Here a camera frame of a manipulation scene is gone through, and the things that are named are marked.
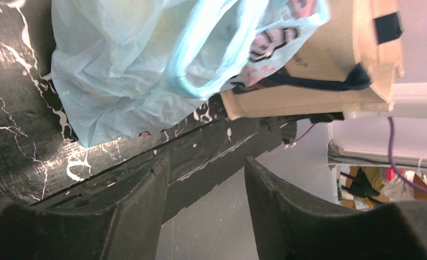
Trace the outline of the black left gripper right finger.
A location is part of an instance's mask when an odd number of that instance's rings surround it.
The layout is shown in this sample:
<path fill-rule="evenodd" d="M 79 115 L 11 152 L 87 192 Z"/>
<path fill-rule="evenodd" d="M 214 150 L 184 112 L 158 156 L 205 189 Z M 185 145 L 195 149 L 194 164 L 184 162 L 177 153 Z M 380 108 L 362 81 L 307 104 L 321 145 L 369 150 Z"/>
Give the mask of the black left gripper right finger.
<path fill-rule="evenodd" d="M 349 209 L 252 157 L 244 177 L 259 259 L 427 259 L 427 200 Z"/>

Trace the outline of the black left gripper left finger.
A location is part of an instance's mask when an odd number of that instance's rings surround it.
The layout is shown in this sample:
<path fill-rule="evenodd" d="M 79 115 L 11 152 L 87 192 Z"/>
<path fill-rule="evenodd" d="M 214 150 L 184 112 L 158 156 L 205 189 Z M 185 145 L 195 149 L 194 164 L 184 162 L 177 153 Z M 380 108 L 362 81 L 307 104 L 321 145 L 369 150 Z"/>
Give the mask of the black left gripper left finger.
<path fill-rule="evenodd" d="M 0 259 L 155 259 L 170 159 L 115 176 L 60 207 L 0 201 Z"/>

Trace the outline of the light blue plastic bag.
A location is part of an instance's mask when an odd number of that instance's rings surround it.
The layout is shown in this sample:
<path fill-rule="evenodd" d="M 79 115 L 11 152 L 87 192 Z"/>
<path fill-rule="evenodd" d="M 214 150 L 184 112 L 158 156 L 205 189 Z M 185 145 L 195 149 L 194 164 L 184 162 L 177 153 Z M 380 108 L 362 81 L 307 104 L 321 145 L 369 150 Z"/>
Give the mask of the light blue plastic bag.
<path fill-rule="evenodd" d="M 53 1 L 51 75 L 80 145 L 168 129 L 282 68 L 326 1 Z"/>

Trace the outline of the beige canvas tote bag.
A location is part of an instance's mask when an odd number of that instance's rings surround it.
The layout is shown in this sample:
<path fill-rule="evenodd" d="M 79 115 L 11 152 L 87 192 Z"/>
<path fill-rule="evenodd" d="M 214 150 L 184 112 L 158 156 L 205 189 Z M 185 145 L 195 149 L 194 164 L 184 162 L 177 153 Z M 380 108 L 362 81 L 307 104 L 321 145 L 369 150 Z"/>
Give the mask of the beige canvas tote bag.
<path fill-rule="evenodd" d="M 397 1 L 286 1 L 221 94 L 228 117 L 388 112 L 404 75 Z"/>

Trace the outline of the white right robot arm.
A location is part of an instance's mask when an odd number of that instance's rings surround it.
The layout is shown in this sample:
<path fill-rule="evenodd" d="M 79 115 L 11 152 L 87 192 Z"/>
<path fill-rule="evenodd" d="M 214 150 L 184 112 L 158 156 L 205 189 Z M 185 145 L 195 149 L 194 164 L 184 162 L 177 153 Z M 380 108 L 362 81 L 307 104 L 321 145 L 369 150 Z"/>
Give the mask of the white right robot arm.
<path fill-rule="evenodd" d="M 390 112 L 349 112 L 333 122 L 334 143 L 344 152 L 386 155 L 392 117 L 393 154 L 427 159 L 427 83 L 396 84 L 392 99 Z"/>

